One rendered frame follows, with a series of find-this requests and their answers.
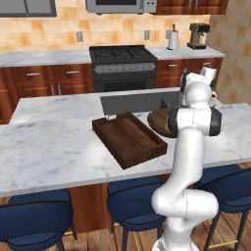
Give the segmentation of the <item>long brown base cupboards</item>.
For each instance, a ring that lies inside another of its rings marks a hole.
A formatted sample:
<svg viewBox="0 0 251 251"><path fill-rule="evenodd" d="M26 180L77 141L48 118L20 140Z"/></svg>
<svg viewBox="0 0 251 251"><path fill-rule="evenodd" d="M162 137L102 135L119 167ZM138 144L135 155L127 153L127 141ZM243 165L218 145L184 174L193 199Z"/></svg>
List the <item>long brown base cupboards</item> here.
<svg viewBox="0 0 251 251"><path fill-rule="evenodd" d="M10 121L21 98L92 91L90 64L0 68L0 125Z"/></svg>

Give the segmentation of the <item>brown wooden island cabinet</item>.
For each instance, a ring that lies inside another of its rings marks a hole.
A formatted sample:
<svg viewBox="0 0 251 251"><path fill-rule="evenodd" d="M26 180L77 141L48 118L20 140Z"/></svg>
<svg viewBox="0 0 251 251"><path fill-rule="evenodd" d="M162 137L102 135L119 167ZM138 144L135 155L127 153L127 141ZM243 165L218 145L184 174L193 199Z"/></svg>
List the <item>brown wooden island cabinet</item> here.
<svg viewBox="0 0 251 251"><path fill-rule="evenodd" d="M108 183L98 183L70 188L77 233L110 227L106 206L107 187Z"/></svg>

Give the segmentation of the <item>brown coffee machine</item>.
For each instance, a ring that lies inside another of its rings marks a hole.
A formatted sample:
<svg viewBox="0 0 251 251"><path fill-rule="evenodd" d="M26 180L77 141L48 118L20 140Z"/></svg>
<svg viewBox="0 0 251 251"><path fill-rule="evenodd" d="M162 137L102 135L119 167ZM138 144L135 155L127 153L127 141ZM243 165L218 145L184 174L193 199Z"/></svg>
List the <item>brown coffee machine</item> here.
<svg viewBox="0 0 251 251"><path fill-rule="evenodd" d="M205 49L206 36L210 31L210 26L204 23L191 23L189 30L191 31L191 36L187 46L193 50Z"/></svg>

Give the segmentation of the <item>round wooden board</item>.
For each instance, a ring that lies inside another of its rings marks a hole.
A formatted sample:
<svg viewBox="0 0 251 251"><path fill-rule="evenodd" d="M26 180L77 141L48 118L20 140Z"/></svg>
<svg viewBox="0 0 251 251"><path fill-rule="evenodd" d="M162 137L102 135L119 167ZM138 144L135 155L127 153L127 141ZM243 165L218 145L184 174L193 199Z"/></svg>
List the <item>round wooden board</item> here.
<svg viewBox="0 0 251 251"><path fill-rule="evenodd" d="M159 134L168 138L176 138L176 134L172 133L168 128L168 116L170 111L169 108L152 111L147 117L147 122L149 126Z"/></svg>

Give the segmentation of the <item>grey sink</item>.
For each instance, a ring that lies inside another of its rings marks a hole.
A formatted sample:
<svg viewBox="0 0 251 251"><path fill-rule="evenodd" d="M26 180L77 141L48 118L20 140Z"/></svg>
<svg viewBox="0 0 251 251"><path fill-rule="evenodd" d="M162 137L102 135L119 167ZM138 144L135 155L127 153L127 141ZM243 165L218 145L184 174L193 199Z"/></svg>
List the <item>grey sink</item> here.
<svg viewBox="0 0 251 251"><path fill-rule="evenodd" d="M151 112L164 108L176 108L180 92L158 92L101 97L103 113L116 115L122 112Z"/></svg>

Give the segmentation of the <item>brown wooden wall cupboards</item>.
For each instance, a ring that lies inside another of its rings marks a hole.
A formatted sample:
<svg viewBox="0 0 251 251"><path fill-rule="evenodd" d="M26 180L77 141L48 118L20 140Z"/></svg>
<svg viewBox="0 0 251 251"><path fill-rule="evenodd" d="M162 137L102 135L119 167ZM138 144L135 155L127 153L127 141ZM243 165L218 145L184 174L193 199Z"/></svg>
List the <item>brown wooden wall cupboards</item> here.
<svg viewBox="0 0 251 251"><path fill-rule="evenodd" d="M224 15L228 0L157 0L156 15Z"/></svg>

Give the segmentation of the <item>grey microwave oven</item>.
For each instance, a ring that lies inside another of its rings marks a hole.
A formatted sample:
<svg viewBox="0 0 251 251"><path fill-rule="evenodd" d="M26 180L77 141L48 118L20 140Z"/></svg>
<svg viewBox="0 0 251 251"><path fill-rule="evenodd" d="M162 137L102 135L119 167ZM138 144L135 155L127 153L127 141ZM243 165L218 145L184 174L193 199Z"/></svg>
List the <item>grey microwave oven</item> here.
<svg viewBox="0 0 251 251"><path fill-rule="evenodd" d="M88 13L103 14L154 14L157 0L85 0Z"/></svg>

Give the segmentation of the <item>blue stool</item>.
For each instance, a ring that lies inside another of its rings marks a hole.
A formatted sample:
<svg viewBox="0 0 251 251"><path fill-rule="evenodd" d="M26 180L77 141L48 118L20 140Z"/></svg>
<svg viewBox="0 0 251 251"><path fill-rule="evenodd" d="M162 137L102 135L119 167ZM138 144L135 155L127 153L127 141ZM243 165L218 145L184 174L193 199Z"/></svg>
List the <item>blue stool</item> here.
<svg viewBox="0 0 251 251"><path fill-rule="evenodd" d="M221 212L242 214L234 245L234 251L238 251L246 219L251 211L251 167L241 169L231 164L204 169L194 188L213 193L219 202L219 212L213 218L203 251L209 250Z"/></svg>
<svg viewBox="0 0 251 251"><path fill-rule="evenodd" d="M108 184L106 205L111 217L111 232L114 232L114 222L123 228L122 251L126 251L130 231L155 228L157 238L162 236L166 218L155 213L151 198L154 191L163 184L156 176L118 180Z"/></svg>
<svg viewBox="0 0 251 251"><path fill-rule="evenodd" d="M12 251L44 251L56 245L66 251L64 233L77 240L72 196L67 188L16 195L0 205L0 241Z"/></svg>

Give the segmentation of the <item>short brown base cupboards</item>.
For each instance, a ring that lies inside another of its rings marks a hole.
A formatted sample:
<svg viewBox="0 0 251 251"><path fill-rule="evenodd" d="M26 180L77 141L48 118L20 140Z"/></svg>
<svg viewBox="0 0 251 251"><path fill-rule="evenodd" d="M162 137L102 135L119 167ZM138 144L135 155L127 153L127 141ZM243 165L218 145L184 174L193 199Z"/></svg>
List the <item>short brown base cupboards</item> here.
<svg viewBox="0 0 251 251"><path fill-rule="evenodd" d="M155 87L179 87L180 78L184 70L199 74L203 66L211 66L217 70L217 81L222 61L222 58L159 60L157 62Z"/></svg>

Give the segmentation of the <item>black range with oven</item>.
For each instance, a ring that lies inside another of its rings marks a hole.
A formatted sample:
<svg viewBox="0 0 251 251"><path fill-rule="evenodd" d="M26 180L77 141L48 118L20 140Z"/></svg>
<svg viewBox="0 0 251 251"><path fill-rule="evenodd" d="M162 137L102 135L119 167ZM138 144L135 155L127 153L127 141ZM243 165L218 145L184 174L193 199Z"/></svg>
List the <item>black range with oven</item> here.
<svg viewBox="0 0 251 251"><path fill-rule="evenodd" d="M144 45L90 46L94 92L155 87L157 58Z"/></svg>

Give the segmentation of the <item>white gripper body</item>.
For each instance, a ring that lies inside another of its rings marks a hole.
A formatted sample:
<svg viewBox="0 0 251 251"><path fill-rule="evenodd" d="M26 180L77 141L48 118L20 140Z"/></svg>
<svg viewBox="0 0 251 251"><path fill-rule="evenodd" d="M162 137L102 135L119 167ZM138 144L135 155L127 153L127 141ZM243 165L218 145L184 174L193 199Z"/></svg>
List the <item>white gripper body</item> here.
<svg viewBox="0 0 251 251"><path fill-rule="evenodd" d="M216 76L217 70L211 65L204 65L201 69L200 75L203 75L209 79L214 79Z"/></svg>

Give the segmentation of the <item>grey wall cupboards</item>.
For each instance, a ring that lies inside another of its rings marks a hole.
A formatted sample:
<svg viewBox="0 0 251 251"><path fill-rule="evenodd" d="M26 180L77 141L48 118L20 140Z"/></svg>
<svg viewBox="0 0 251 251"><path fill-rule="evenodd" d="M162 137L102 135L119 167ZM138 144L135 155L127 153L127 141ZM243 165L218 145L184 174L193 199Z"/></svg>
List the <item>grey wall cupboards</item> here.
<svg viewBox="0 0 251 251"><path fill-rule="evenodd" d="M0 0L1 18L56 16L55 0Z"/></svg>

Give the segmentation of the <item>dark wooden tray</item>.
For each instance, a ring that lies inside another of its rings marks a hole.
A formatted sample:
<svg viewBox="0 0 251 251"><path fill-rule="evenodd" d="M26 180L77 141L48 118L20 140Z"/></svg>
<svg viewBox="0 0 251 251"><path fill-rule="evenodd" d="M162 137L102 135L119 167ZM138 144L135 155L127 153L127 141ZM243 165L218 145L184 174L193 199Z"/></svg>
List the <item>dark wooden tray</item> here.
<svg viewBox="0 0 251 251"><path fill-rule="evenodd" d="M93 120L92 129L123 170L167 153L168 143L132 112Z"/></svg>

